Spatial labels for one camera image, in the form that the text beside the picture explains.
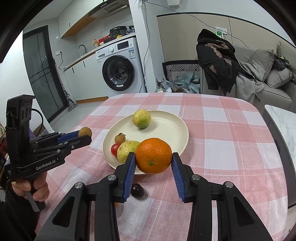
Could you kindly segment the person's left hand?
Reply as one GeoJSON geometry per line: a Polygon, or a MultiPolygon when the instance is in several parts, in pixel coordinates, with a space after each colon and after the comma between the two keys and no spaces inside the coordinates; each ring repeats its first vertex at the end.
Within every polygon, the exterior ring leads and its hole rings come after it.
{"type": "Polygon", "coordinates": [[[50,194],[48,183],[46,182],[47,172],[41,173],[34,180],[33,185],[28,180],[18,179],[15,182],[12,182],[12,188],[16,195],[20,197],[25,197],[25,192],[30,192],[31,189],[34,189],[35,192],[32,194],[35,201],[43,202],[45,201],[50,194]]]}

